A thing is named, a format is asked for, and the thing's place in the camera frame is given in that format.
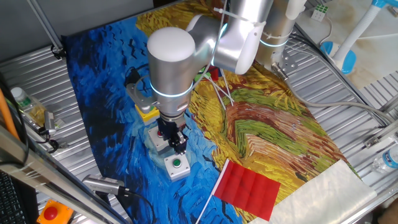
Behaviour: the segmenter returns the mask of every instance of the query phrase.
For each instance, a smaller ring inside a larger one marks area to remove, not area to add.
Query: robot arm
[[[134,94],[134,84],[127,86],[127,92],[143,112],[149,112],[150,106],[159,109],[160,134],[176,153],[185,153],[188,138],[182,133],[183,115],[194,77],[209,62],[238,75],[246,73],[256,56],[271,6],[272,0],[230,0],[229,13],[235,16],[229,17],[220,34],[219,21],[198,15],[186,30],[166,27],[149,37],[153,97],[142,99]]]

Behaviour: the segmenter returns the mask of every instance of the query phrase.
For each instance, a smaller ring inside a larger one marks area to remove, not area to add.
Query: orange tube
[[[18,140],[19,136],[17,133],[17,129],[15,128],[14,122],[12,120],[12,116],[10,113],[10,109],[8,108],[6,99],[2,93],[2,91],[0,90],[0,111],[2,113],[2,116],[4,117],[4,120],[6,122],[6,127],[8,129],[8,131]]]

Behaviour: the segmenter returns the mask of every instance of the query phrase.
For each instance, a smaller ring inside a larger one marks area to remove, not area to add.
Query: black cable
[[[37,143],[37,144],[44,144],[44,143],[47,143],[47,142],[49,142],[49,141],[50,141],[50,135],[49,135],[49,134],[46,134],[46,137],[45,137],[45,141],[44,141],[44,142],[36,141],[36,143]]]
[[[146,199],[145,197],[143,197],[143,196],[141,196],[139,194],[136,194],[134,192],[130,192],[128,190],[126,190],[124,193],[129,194],[131,196],[139,197],[139,198],[143,199],[143,201],[145,201],[145,203],[147,203],[150,206],[150,209],[152,210],[152,224],[154,224],[155,221],[156,221],[155,210],[154,210],[154,207],[152,206],[152,204],[148,201],[148,199]]]
[[[51,151],[49,151],[48,153],[55,153],[57,150],[58,150],[58,148],[60,147],[60,145],[58,144],[58,142],[56,141],[56,140],[53,140],[53,139],[51,139],[50,141],[49,141],[49,144],[54,148],[53,150],[51,150]]]

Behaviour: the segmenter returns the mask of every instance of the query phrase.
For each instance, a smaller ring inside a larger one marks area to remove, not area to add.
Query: metal grating
[[[80,180],[88,174],[101,175],[88,142],[66,62],[57,60],[50,47],[46,47],[1,63],[0,72],[10,87],[21,87],[52,111],[55,120],[62,119],[65,122],[52,139],[67,142],[68,148],[59,149],[52,154],[53,157]],[[47,195],[37,192],[40,211],[48,199]],[[115,211],[129,218],[115,196],[110,195],[109,201]],[[75,219],[77,223],[88,221],[82,215],[77,215]]]
[[[379,109],[398,95],[398,72],[394,72],[364,87],[361,89],[361,93],[375,108]],[[398,108],[393,109],[389,114],[398,119]]]
[[[289,42],[288,45],[299,50],[305,50],[300,47],[301,44],[296,45]],[[342,81],[343,78],[332,72],[317,58],[294,49],[288,49],[288,53],[298,65],[297,71],[288,74],[288,76],[300,96],[316,103],[359,101],[359,98],[353,94],[352,89],[350,90]],[[375,91],[376,89],[380,90],[379,86],[374,86],[374,89]],[[377,152],[366,148],[363,142],[381,130],[380,124],[367,111],[350,106],[334,108],[309,106],[308,108],[365,184],[379,193],[398,179],[398,170],[389,174],[379,174],[371,170],[376,156],[393,145]]]

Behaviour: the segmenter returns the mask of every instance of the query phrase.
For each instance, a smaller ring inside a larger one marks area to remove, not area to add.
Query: blue painted fabric
[[[220,174],[211,157],[216,145],[205,139],[188,112],[187,157],[191,174],[171,182],[163,158],[154,151],[145,126],[125,85],[149,74],[148,37],[135,17],[63,37],[70,80],[96,163],[105,177],[124,181],[127,188],[154,206],[156,223],[195,223]],[[138,85],[151,95],[149,80]],[[142,200],[120,198],[134,223],[150,223]],[[242,223],[233,206],[213,197],[202,223]]]

